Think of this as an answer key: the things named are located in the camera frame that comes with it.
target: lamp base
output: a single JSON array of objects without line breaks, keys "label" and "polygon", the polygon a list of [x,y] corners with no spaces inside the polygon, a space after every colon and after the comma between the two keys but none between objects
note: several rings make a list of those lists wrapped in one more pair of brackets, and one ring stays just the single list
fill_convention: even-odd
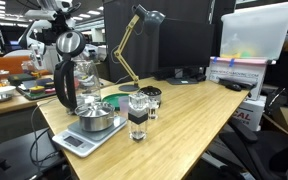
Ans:
[{"label": "lamp base", "polygon": [[134,85],[122,85],[118,88],[120,91],[124,91],[124,92],[132,92],[132,91],[137,91],[139,90],[140,88],[137,86],[134,86]]}]

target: kitchen scale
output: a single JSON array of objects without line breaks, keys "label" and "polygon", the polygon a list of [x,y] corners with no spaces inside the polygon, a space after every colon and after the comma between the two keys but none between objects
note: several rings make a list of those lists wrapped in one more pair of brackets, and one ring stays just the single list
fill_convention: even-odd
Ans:
[{"label": "kitchen scale", "polygon": [[80,157],[86,157],[126,125],[126,119],[115,116],[113,124],[102,131],[84,131],[76,121],[52,140]]}]

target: lamp arm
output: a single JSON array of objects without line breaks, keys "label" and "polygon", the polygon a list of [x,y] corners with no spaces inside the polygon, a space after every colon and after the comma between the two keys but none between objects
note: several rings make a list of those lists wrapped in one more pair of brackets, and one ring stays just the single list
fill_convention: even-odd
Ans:
[{"label": "lamp arm", "polygon": [[132,68],[127,64],[127,62],[125,61],[125,59],[122,56],[122,52],[123,49],[132,33],[132,30],[135,26],[135,24],[137,23],[137,21],[139,20],[139,16],[135,15],[132,20],[130,21],[130,23],[127,25],[126,27],[126,32],[117,48],[117,50],[114,52],[115,57],[120,61],[120,63],[123,65],[124,69],[127,71],[127,73],[131,76],[131,78],[134,81],[134,86],[138,86],[138,76],[134,73],[134,71],[132,70]]}]

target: black lid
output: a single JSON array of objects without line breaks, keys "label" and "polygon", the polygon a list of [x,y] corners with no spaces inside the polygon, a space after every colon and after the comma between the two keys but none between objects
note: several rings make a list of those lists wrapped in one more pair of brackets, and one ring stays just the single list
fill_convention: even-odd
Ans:
[{"label": "black lid", "polygon": [[153,86],[147,86],[144,88],[141,88],[138,92],[144,93],[148,96],[157,96],[162,94],[162,91],[156,87]]}]

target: kettle handle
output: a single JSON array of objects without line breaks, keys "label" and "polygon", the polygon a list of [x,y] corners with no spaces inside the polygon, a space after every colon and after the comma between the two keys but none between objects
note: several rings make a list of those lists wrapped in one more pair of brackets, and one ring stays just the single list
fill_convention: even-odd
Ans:
[{"label": "kettle handle", "polygon": [[77,107],[75,87],[74,87],[74,65],[69,54],[63,54],[63,61],[56,64],[54,71],[54,86],[60,102],[70,110],[74,111]]}]

